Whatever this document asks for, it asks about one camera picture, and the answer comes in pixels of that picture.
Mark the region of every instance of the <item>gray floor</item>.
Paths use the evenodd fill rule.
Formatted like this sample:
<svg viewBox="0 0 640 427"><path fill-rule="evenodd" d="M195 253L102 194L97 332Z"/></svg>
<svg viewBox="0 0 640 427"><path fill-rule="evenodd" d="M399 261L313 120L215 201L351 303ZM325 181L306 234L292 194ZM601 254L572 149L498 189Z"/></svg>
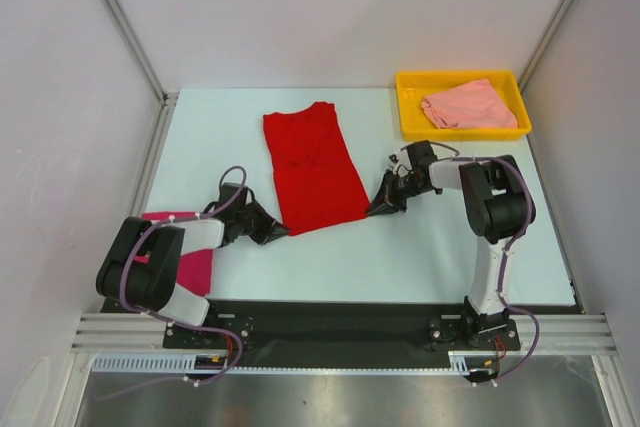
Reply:
<svg viewBox="0 0 640 427"><path fill-rule="evenodd" d="M611 425L589 357L534 358L498 388L459 377L236 374L95 399L150 378L92 374L77 427Z"/></svg>

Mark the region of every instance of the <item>folded red garment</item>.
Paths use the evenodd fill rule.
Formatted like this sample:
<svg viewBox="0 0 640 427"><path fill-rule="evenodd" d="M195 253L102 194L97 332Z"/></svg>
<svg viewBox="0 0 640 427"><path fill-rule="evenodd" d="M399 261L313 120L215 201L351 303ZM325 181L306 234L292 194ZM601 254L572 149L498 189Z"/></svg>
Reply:
<svg viewBox="0 0 640 427"><path fill-rule="evenodd" d="M342 138L335 106L264 116L273 178L289 235L366 217L369 205Z"/></svg>
<svg viewBox="0 0 640 427"><path fill-rule="evenodd" d="M146 220L166 220L170 215L191 217L195 212L149 212L142 214ZM180 256L176 283L188 291L204 297L211 291L213 275L213 249L203 249Z"/></svg>

